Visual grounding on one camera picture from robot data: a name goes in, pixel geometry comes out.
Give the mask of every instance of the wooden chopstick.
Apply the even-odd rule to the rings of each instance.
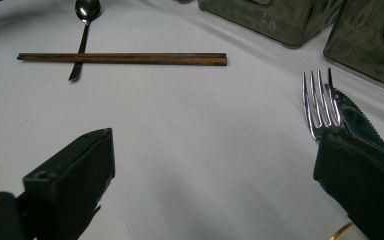
[[[17,59],[48,62],[227,65],[225,53],[20,53]]]

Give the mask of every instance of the fork tines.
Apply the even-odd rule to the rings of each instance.
[[[328,92],[328,100],[326,99],[323,86]],[[302,88],[307,125],[313,138],[318,141],[321,133],[326,128],[335,128],[342,125],[342,119],[335,100],[330,68],[328,69],[328,83],[324,85],[322,84],[320,70],[317,71],[317,84],[314,80],[313,71],[310,71],[310,89],[307,87],[306,75],[303,73]]]

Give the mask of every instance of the metal spoon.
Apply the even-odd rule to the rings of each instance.
[[[79,53],[85,53],[89,26],[92,21],[98,18],[99,14],[101,13],[101,3],[99,0],[77,0],[75,9],[77,17],[79,17],[79,19],[85,23],[82,42],[79,48]],[[76,81],[79,79],[82,66],[82,62],[76,62],[74,64],[73,71],[71,72],[70,78],[68,79],[69,81]]]

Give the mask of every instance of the green container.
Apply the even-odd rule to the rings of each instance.
[[[198,0],[199,8],[299,48],[336,19],[342,0]]]
[[[384,0],[345,0],[324,55],[384,85]]]

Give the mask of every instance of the white table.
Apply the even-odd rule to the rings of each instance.
[[[384,139],[384,89],[332,66],[329,29],[300,49],[202,12],[197,1],[102,0],[87,52],[223,52],[227,67],[16,60],[76,52],[74,0],[0,2],[0,191],[78,136],[111,127],[116,178],[81,239],[325,240],[349,222],[313,180],[301,74],[332,67]]]

